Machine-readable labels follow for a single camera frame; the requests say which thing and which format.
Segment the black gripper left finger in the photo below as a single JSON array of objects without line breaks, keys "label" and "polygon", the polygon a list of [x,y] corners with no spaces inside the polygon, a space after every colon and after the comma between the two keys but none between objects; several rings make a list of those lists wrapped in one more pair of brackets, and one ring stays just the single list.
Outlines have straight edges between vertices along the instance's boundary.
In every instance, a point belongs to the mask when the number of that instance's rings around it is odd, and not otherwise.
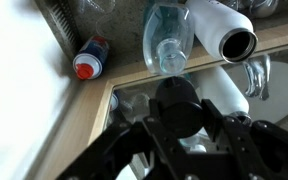
[{"label": "black gripper left finger", "polygon": [[149,112],[150,117],[148,121],[150,132],[153,136],[156,145],[158,146],[159,149],[163,150],[168,149],[169,148],[168,132],[159,119],[159,108],[156,99],[151,99],[149,101]]}]

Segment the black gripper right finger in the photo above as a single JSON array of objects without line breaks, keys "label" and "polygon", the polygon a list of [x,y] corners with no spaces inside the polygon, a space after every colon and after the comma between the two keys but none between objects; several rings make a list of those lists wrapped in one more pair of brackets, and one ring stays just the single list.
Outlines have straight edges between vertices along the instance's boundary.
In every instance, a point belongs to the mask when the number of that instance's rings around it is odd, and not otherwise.
[{"label": "black gripper right finger", "polygon": [[209,99],[201,101],[203,109],[203,127],[206,130],[210,140],[215,142],[222,128],[223,115]]}]

